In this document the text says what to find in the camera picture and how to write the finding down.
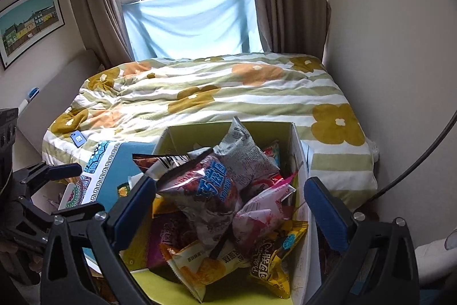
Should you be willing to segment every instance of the striped duvet cover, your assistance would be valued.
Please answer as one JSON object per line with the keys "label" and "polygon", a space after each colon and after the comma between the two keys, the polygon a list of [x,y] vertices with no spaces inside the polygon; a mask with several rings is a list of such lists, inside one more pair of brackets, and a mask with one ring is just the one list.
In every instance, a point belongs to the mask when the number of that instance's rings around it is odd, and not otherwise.
{"label": "striped duvet cover", "polygon": [[[355,208],[376,191],[373,157],[347,99],[307,55],[247,54],[198,60],[150,59],[86,80],[49,127],[43,159],[83,167],[100,141],[154,143],[170,125],[287,121],[297,126],[310,176]],[[77,148],[70,133],[87,142]]]}

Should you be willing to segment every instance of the picture frame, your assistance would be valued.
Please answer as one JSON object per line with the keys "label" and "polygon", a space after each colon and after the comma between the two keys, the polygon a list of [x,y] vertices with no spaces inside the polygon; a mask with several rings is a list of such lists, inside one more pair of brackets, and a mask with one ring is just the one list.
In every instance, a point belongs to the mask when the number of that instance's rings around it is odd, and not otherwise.
{"label": "picture frame", "polygon": [[9,68],[30,47],[64,25],[59,0],[17,0],[0,11],[3,68]]}

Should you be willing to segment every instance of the black cable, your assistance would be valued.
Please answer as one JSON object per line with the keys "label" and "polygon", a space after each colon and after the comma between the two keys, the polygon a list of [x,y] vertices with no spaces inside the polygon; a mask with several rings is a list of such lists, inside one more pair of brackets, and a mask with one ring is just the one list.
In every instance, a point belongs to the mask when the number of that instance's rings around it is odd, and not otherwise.
{"label": "black cable", "polygon": [[452,116],[451,120],[449,123],[447,123],[446,127],[444,127],[443,131],[439,134],[439,136],[436,138],[436,140],[430,145],[430,147],[415,161],[410,168],[408,168],[405,172],[403,172],[400,176],[398,176],[394,181],[392,181],[390,184],[382,188],[380,191],[378,191],[375,195],[373,195],[370,199],[368,199],[362,206],[360,206],[358,209],[364,207],[370,202],[373,202],[374,200],[378,199],[379,197],[383,196],[385,193],[387,193],[390,189],[392,189],[395,185],[397,185],[400,181],[402,181],[406,176],[408,176],[411,172],[413,172],[424,160],[428,158],[430,154],[433,153],[433,151],[438,147],[439,144],[441,144],[441,141],[444,140],[446,135],[449,133],[449,131],[454,127],[454,124],[457,122],[457,110]]}

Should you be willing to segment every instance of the chip bag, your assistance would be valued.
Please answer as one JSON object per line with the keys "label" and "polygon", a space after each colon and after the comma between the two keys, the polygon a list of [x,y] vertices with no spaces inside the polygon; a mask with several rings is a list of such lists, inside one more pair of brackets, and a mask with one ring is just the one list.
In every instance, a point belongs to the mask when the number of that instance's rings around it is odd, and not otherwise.
{"label": "chip bag", "polygon": [[160,247],[173,272],[200,302],[203,302],[208,284],[237,268],[249,267],[249,262],[230,241],[225,242],[215,260],[209,258],[209,250],[198,240],[182,250],[167,244],[160,244]]}
{"label": "chip bag", "polygon": [[295,191],[289,184],[292,175],[249,200],[233,218],[235,243],[243,254],[249,254],[255,241],[280,227],[284,221],[281,201]]}
{"label": "chip bag", "polygon": [[[166,172],[189,161],[189,157],[186,155],[133,154],[132,158],[141,172],[148,171],[149,176],[154,180],[158,180]],[[141,174],[138,174],[129,178],[131,189],[140,180],[141,176]],[[163,197],[156,194],[152,205],[152,218],[160,214],[169,214],[176,211],[179,211],[179,209],[172,201],[165,201]]]}
{"label": "chip bag", "polygon": [[249,276],[251,280],[261,284],[282,299],[290,298],[290,278],[287,262],[282,261],[280,265],[271,270],[271,275],[266,280]]}
{"label": "chip bag", "polygon": [[235,213],[238,190],[226,173],[210,149],[157,183],[157,193],[184,212],[206,249],[216,246]]}
{"label": "chip bag", "polygon": [[308,231],[307,221],[287,220],[279,229],[255,244],[249,277],[284,299],[290,297],[289,275],[284,258]]}
{"label": "chip bag", "polygon": [[165,243],[173,247],[183,248],[187,241],[183,242],[181,235],[188,234],[188,223],[186,216],[181,212],[172,214],[162,214],[152,219],[151,234],[149,238],[149,251],[147,265],[149,269],[166,265],[164,255],[162,255],[160,243]]}
{"label": "chip bag", "polygon": [[150,177],[154,180],[158,180],[169,170],[189,161],[187,155],[133,154],[132,158],[141,172],[149,170]]}
{"label": "chip bag", "polygon": [[240,192],[241,200],[244,204],[246,204],[246,202],[248,202],[250,199],[254,198],[256,195],[259,195],[262,193],[262,191],[271,188],[281,180],[282,176],[280,174],[274,175],[268,179],[255,180]]}
{"label": "chip bag", "polygon": [[280,165],[279,163],[279,141],[274,141],[271,145],[263,149],[263,154],[265,154],[270,162],[275,166]]}
{"label": "chip bag", "polygon": [[227,168],[228,176],[239,191],[251,182],[279,173],[279,168],[255,145],[248,130],[237,117],[214,153]]}

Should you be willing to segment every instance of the purple snack bag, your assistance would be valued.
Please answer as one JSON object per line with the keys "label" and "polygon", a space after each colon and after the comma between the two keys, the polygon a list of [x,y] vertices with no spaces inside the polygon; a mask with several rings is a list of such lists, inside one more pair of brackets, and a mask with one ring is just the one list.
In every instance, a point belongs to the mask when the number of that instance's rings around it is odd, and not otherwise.
{"label": "purple snack bag", "polygon": [[180,246],[180,229],[186,224],[186,216],[182,212],[158,215],[152,219],[149,238],[148,268],[153,269],[166,265],[164,255],[159,248],[160,243]]}

